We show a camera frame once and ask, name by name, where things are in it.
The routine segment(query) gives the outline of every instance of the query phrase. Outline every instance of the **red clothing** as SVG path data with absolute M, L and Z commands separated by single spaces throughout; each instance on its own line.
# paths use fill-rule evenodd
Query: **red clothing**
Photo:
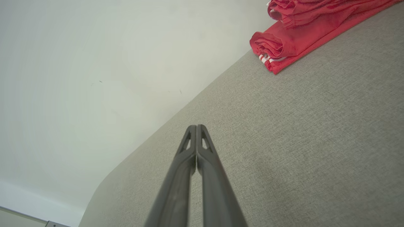
M 310 23 L 322 14 L 335 13 L 371 0 L 272 0 L 269 16 L 282 21 L 285 29 Z
M 356 4 L 339 12 L 322 14 L 306 25 L 288 30 L 277 21 L 265 32 L 256 32 L 250 45 L 267 69 L 277 74 L 312 50 L 399 1 L 350 1 Z

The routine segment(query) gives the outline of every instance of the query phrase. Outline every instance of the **folded red fabric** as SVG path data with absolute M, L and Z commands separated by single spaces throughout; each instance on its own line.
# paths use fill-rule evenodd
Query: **folded red fabric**
M 272 0 L 268 5 L 271 18 L 282 21 L 285 29 L 310 23 L 322 14 L 339 12 L 371 0 Z
M 267 69 L 277 74 L 349 28 L 400 1 L 353 1 L 357 2 L 353 7 L 320 15 L 312 22 L 293 29 L 285 29 L 282 22 L 277 21 L 265 32 L 256 32 L 250 45 Z

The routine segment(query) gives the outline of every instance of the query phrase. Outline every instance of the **white wall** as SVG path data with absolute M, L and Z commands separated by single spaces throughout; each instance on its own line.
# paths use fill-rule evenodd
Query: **white wall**
M 0 0 L 0 206 L 77 226 L 104 177 L 273 24 L 266 1 Z

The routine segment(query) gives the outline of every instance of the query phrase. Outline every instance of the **gray mattress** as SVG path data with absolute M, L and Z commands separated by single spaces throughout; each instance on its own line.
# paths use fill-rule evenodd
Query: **gray mattress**
M 404 3 L 274 76 L 250 51 L 100 184 L 80 227 L 142 226 L 188 125 L 249 226 L 404 226 Z M 202 226 L 202 180 L 190 226 Z

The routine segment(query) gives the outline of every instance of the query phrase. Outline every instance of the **red towel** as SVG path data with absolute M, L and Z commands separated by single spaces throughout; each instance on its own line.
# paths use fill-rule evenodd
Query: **red towel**
M 312 50 L 399 1 L 352 1 L 356 4 L 351 8 L 322 14 L 306 25 L 288 30 L 278 21 L 267 31 L 256 32 L 250 45 L 267 69 L 277 74 Z

